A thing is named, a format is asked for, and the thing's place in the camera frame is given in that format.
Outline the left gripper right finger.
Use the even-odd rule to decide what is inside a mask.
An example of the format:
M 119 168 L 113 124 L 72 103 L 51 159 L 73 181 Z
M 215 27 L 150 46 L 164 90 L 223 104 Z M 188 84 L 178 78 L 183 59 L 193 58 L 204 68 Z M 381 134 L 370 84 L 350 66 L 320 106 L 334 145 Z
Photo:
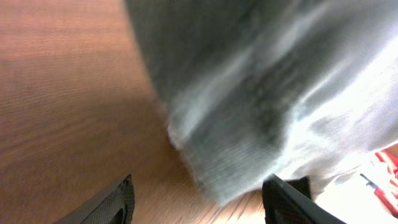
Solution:
M 266 224 L 344 224 L 312 201 L 307 177 L 284 181 L 272 175 L 262 184 Z

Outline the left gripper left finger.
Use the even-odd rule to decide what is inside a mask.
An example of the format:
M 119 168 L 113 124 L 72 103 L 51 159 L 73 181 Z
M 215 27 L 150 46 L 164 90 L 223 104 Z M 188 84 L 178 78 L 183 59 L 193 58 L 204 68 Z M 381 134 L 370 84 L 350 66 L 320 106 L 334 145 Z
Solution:
M 135 193 L 131 174 L 117 180 L 56 224 L 131 224 Z

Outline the light grey-green t-shirt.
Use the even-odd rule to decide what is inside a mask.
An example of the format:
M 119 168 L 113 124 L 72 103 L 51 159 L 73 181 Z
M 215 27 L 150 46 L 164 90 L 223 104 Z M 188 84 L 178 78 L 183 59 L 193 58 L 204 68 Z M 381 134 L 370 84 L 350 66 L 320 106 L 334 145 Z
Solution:
M 322 190 L 397 142 L 396 0 L 130 0 L 144 65 L 199 188 Z

